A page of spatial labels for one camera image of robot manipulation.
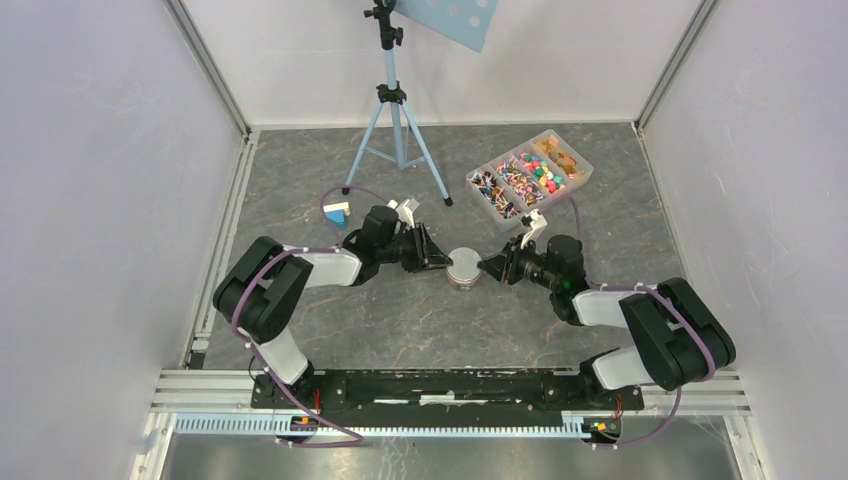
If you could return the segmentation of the round metal lid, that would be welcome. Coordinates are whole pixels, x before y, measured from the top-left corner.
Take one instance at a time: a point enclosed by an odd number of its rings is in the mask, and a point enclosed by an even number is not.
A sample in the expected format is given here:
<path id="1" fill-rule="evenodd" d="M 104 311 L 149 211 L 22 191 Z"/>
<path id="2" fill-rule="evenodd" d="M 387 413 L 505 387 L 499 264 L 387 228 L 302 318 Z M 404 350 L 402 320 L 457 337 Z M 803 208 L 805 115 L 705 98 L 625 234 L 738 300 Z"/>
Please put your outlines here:
<path id="1" fill-rule="evenodd" d="M 448 255 L 453 260 L 453 265 L 448 267 L 448 268 L 451 268 L 451 267 L 456 267 L 458 269 L 478 268 L 478 262 L 481 260 L 480 254 L 476 250 L 469 248 L 469 247 L 455 248 Z"/>

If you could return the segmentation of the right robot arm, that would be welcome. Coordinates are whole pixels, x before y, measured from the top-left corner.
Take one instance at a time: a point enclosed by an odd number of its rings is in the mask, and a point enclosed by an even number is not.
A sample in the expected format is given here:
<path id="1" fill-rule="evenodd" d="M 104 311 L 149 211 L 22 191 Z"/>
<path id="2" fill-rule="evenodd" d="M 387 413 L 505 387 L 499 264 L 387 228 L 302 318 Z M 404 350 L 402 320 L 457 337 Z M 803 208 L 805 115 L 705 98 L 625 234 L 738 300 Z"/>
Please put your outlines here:
<path id="1" fill-rule="evenodd" d="M 629 333 L 632 346 L 580 364 L 577 392 L 591 408 L 606 406 L 624 387 L 653 384 L 673 391 L 708 380 L 736 359 L 734 342 L 687 280 L 594 285 L 587 278 L 583 245 L 572 236 L 551 237 L 543 253 L 534 242 L 514 237 L 478 266 L 501 283 L 527 280 L 547 289 L 554 313 L 570 325 Z"/>

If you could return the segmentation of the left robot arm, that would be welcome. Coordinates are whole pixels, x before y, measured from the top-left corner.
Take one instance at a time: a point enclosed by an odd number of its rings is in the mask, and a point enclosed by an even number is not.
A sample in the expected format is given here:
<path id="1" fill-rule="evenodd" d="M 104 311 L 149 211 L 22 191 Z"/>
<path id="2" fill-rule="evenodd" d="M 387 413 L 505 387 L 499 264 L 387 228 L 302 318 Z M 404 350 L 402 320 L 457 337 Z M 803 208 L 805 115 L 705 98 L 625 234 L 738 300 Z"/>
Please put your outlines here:
<path id="1" fill-rule="evenodd" d="M 294 247 L 257 238 L 213 296 L 214 309 L 255 354 L 290 407 L 314 394 L 312 362 L 297 345 L 290 323 L 307 290 L 361 289 L 385 265 L 408 274 L 445 270 L 453 261 L 415 220 L 413 200 L 372 207 L 361 226 L 332 247 Z"/>

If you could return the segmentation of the clear round jar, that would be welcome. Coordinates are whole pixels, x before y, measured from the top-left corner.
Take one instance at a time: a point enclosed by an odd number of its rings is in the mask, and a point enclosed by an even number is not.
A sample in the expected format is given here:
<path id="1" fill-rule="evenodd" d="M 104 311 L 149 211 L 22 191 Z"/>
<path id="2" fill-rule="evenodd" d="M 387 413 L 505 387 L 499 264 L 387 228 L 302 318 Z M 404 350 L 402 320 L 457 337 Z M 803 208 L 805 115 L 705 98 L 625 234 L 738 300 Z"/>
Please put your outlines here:
<path id="1" fill-rule="evenodd" d="M 479 268 L 458 269 L 451 267 L 446 270 L 446 278 L 452 288 L 459 291 L 472 289 L 480 280 L 482 271 Z"/>

